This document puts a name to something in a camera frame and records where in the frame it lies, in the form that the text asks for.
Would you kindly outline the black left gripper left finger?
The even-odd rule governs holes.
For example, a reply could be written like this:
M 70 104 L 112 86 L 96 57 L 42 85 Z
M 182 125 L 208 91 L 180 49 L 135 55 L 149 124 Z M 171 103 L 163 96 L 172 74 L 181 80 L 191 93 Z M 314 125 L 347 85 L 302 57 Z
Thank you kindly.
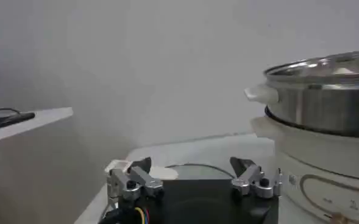
M 107 196 L 114 201 L 137 201 L 142 195 L 162 198 L 163 181 L 150 176 L 151 158 L 139 161 L 112 160 L 107 166 Z

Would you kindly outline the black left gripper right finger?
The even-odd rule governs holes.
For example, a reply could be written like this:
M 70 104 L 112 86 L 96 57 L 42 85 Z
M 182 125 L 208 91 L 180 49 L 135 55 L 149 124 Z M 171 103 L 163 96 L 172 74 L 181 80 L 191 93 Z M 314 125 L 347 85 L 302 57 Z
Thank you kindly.
M 230 164 L 236 174 L 230 184 L 233 197 L 241 200 L 254 194 L 258 198 L 271 199 L 282 194 L 282 170 L 277 168 L 273 178 L 267 178 L 262 167 L 251 159 L 230 158 Z

